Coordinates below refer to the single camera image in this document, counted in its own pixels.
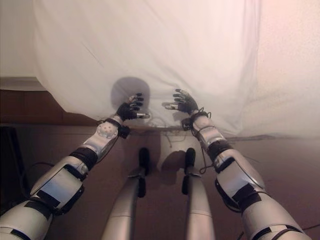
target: black joint band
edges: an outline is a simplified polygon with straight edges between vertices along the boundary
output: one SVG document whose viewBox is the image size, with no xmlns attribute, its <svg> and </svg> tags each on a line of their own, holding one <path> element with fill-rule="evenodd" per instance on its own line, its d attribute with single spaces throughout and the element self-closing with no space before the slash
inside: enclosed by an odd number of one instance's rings
<svg viewBox="0 0 320 240">
<path fill-rule="evenodd" d="M 39 190 L 36 195 L 40 198 L 40 201 L 50 206 L 52 209 L 58 207 L 60 202 L 53 196 L 49 195 L 45 191 Z"/>
<path fill-rule="evenodd" d="M 262 192 L 256 191 L 254 187 L 248 183 L 237 191 L 232 198 L 239 204 L 241 212 L 243 213 L 252 204 L 262 201 L 259 193 Z"/>
<path fill-rule="evenodd" d="M 28 201 L 25 205 L 25 208 L 31 208 L 34 210 L 37 210 L 39 213 L 41 213 L 47 220 L 49 220 L 52 212 L 50 209 L 44 205 L 43 203 L 39 201 Z"/>
<path fill-rule="evenodd" d="M 271 233 L 271 229 L 270 227 L 266 227 L 265 229 L 262 229 L 261 231 L 259 231 L 256 235 L 254 235 L 254 237 L 252 238 L 252 240 L 258 240 L 259 238 L 261 238 L 263 235 L 267 234 L 267 233 Z"/>
<path fill-rule="evenodd" d="M 210 159 L 214 161 L 220 153 L 228 149 L 233 149 L 233 147 L 228 143 L 227 140 L 214 141 L 208 147 L 208 155 L 210 156 Z"/>
<path fill-rule="evenodd" d="M 23 239 L 23 240 L 31 240 L 30 237 L 28 237 L 27 235 L 25 235 L 23 232 L 21 232 L 21 231 L 19 231 L 19 230 L 13 229 L 10 233 L 11 233 L 12 235 L 18 236 L 19 238 L 21 238 L 21 239 Z"/>
<path fill-rule="evenodd" d="M 215 171 L 217 174 L 221 173 L 223 170 L 225 170 L 230 164 L 232 164 L 235 161 L 233 157 L 229 157 L 226 161 L 224 161 L 219 167 L 215 168 Z"/>
<path fill-rule="evenodd" d="M 72 152 L 69 156 L 80 159 L 89 169 L 89 171 L 94 167 L 98 160 L 97 154 L 87 147 L 79 147 L 77 150 Z"/>
<path fill-rule="evenodd" d="M 107 118 L 104 122 L 111 123 L 111 124 L 117 126 L 118 128 L 121 128 L 121 124 L 112 118 Z"/>
</svg>

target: robot forearm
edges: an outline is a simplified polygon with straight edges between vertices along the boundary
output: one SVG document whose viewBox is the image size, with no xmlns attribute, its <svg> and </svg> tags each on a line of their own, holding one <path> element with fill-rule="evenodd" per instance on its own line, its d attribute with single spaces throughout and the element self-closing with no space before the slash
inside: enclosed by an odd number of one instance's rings
<svg viewBox="0 0 320 240">
<path fill-rule="evenodd" d="M 67 213 L 82 195 L 83 180 L 113 145 L 121 125 L 117 115 L 108 118 L 77 150 L 44 174 L 34 184 L 28 201 L 1 216 L 0 239 L 44 239 L 53 215 Z"/>
<path fill-rule="evenodd" d="M 290 214 L 265 190 L 259 173 L 214 127 L 205 112 L 197 112 L 192 131 L 212 160 L 215 186 L 223 201 L 241 211 L 245 233 L 250 240 L 310 240 Z"/>
</svg>

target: white curtain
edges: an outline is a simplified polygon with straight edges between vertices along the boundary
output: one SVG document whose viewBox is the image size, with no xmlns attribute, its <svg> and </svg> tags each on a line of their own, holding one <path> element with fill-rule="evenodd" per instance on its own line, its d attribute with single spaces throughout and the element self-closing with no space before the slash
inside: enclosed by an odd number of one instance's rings
<svg viewBox="0 0 320 240">
<path fill-rule="evenodd" d="M 143 92 L 142 110 L 152 118 L 131 124 L 178 126 L 186 116 L 162 104 L 181 88 L 224 133 L 320 135 L 317 0 L 262 7 L 258 0 L 35 0 L 33 7 L 36 76 L 68 112 L 98 120 Z"/>
</svg>

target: brown floor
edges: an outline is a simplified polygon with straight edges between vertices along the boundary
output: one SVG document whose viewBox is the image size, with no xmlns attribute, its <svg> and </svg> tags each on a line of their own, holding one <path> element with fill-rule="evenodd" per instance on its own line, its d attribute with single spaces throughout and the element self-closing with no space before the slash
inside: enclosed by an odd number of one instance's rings
<svg viewBox="0 0 320 240">
<path fill-rule="evenodd" d="M 58 162 L 94 131 L 95 127 L 17 126 L 26 166 L 38 161 Z M 137 165 L 139 149 L 147 147 L 152 171 L 146 179 L 146 196 L 137 202 L 134 239 L 182 240 L 187 207 L 187 197 L 181 194 L 182 151 L 195 148 L 196 167 L 204 164 L 199 143 L 184 134 L 149 132 L 120 139 L 109 155 L 91 170 L 84 181 L 84 194 L 71 211 L 54 219 L 46 239 L 100 239 L 112 203 L 127 174 Z M 268 192 L 303 228 L 320 222 L 320 139 L 243 140 L 232 144 L 254 159 L 249 161 L 264 178 Z M 30 181 L 34 182 L 46 169 L 46 166 L 33 169 L 28 175 Z M 241 216 L 224 206 L 214 187 L 212 170 L 208 169 L 202 179 L 211 205 L 216 239 L 237 239 L 243 230 Z M 307 233 L 312 239 L 320 239 L 319 227 Z"/>
</svg>

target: robot leg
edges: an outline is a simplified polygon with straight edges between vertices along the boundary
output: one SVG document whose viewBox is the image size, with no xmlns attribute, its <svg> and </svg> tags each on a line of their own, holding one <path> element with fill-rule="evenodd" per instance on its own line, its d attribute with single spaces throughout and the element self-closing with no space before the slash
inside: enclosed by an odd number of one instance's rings
<svg viewBox="0 0 320 240">
<path fill-rule="evenodd" d="M 137 198 L 146 194 L 145 176 L 149 171 L 149 152 L 139 152 L 139 167 L 133 170 L 122 187 L 113 207 L 101 240 L 131 240 L 135 226 Z"/>
<path fill-rule="evenodd" d="M 194 167 L 195 150 L 185 154 L 182 193 L 188 195 L 188 210 L 185 229 L 186 240 L 214 240 L 215 230 L 205 186 L 199 171 Z"/>
</svg>

